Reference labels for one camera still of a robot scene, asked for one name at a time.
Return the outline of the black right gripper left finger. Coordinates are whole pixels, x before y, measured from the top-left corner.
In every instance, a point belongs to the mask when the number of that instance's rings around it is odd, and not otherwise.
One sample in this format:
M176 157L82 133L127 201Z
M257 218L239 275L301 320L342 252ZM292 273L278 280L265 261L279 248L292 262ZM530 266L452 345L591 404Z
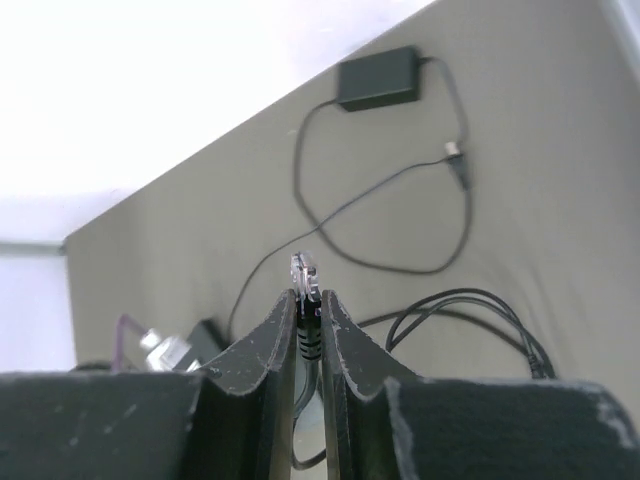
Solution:
M1 378L5 479L286 479L296 302L192 373Z

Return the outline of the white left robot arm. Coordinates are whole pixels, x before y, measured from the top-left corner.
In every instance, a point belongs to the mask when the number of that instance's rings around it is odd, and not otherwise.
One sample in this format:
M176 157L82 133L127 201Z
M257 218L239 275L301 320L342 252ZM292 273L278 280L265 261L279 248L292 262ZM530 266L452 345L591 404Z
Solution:
M124 353L127 333L136 337L144 353L144 365L141 368L136 367ZM147 328L130 315L123 314L116 323L112 358L79 363L73 371L192 372L221 354L229 345L211 318L200 320L184 339L175 335L162 336L156 329Z

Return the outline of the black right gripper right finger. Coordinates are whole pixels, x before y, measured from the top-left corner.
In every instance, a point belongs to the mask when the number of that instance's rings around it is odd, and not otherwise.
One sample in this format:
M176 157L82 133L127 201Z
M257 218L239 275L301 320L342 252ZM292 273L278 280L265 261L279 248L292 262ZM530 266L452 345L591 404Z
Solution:
M322 296L332 479L635 479L639 437L589 382L428 379Z

